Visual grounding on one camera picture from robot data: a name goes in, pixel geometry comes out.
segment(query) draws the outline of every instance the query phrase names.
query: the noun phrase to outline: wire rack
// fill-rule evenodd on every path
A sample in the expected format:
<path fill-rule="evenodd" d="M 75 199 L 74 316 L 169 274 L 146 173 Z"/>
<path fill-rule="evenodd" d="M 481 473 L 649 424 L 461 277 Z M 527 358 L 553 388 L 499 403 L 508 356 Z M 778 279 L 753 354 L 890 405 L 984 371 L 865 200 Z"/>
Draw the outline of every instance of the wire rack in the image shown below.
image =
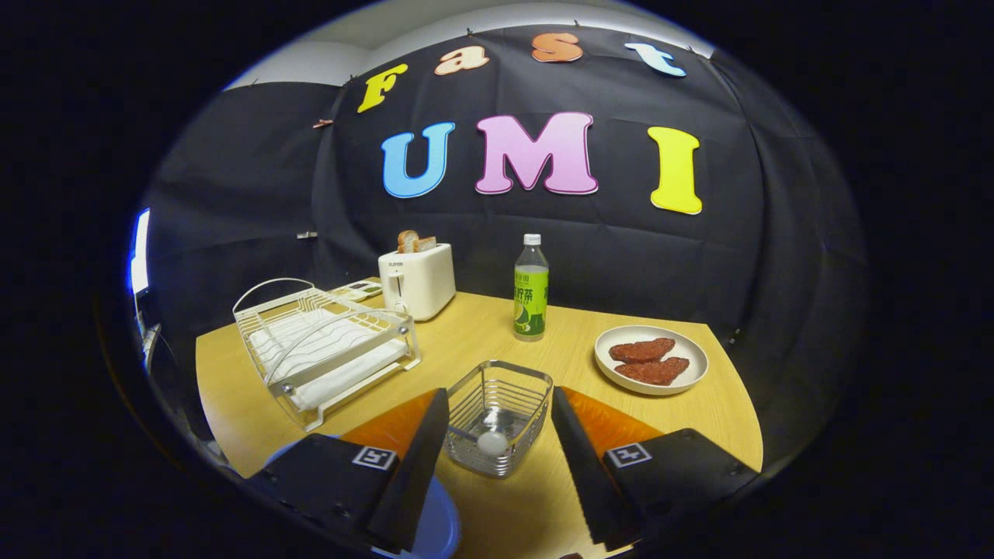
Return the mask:
<path fill-rule="evenodd" d="M 469 469 L 507 477 L 542 431 L 552 387 L 553 379 L 540 371 L 497 360 L 480 363 L 448 389 L 445 451 Z M 488 431 L 508 441 L 499 456 L 476 446 L 476 439 Z"/>
<path fill-rule="evenodd" d="M 277 282 L 306 287 L 239 309 L 251 293 Z M 369 308 L 303 279 L 263 281 L 239 298 L 232 314 L 259 378 L 304 431 L 388 375 L 420 362 L 409 315 Z"/>

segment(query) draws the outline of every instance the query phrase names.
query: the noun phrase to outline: meat slice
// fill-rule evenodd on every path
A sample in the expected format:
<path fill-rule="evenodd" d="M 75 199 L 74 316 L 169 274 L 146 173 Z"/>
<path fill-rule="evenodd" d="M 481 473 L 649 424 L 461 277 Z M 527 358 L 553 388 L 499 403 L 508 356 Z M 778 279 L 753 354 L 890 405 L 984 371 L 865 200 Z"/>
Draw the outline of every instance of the meat slice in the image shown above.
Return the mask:
<path fill-rule="evenodd" d="M 608 349 L 607 353 L 615 361 L 647 363 L 649 361 L 659 361 L 676 344 L 677 342 L 673 338 L 656 338 L 652 341 L 637 341 L 635 343 L 615 345 Z"/>
<path fill-rule="evenodd" d="M 614 368 L 618 373 L 638 382 L 669 386 L 675 378 L 687 370 L 690 360 L 683 357 L 670 357 L 666 361 L 649 363 L 625 363 Z"/>

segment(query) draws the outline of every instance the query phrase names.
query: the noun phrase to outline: white toaster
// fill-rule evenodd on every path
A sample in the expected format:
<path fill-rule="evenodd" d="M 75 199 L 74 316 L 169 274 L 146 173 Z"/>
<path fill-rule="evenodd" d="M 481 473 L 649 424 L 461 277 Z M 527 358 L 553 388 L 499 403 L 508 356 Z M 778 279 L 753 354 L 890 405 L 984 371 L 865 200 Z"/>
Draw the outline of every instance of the white toaster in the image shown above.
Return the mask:
<path fill-rule="evenodd" d="M 397 251 L 380 257 L 385 308 L 428 320 L 455 295 L 452 246 L 438 244 L 423 253 Z"/>

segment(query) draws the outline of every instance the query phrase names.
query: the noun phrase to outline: light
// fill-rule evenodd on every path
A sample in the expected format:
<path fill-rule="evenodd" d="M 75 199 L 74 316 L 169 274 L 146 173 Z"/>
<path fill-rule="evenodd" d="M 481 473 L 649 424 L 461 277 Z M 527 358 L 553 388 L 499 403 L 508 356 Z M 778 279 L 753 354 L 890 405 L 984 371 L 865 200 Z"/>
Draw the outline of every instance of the light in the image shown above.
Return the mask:
<path fill-rule="evenodd" d="M 138 226 L 134 234 L 134 255 L 131 257 L 131 292 L 135 296 L 148 289 L 148 267 L 145 259 L 145 247 L 148 239 L 148 214 L 146 208 L 138 216 Z"/>

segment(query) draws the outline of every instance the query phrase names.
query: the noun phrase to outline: green tea bottle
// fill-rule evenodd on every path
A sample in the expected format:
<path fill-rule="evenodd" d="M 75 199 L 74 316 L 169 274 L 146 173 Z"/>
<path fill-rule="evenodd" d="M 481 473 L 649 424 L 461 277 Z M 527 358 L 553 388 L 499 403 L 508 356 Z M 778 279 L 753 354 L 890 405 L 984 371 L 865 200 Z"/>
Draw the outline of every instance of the green tea bottle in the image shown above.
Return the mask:
<path fill-rule="evenodd" d="M 538 341 L 546 333 L 549 261 L 542 254 L 542 236 L 525 235 L 525 250 L 514 263 L 514 337 Z"/>

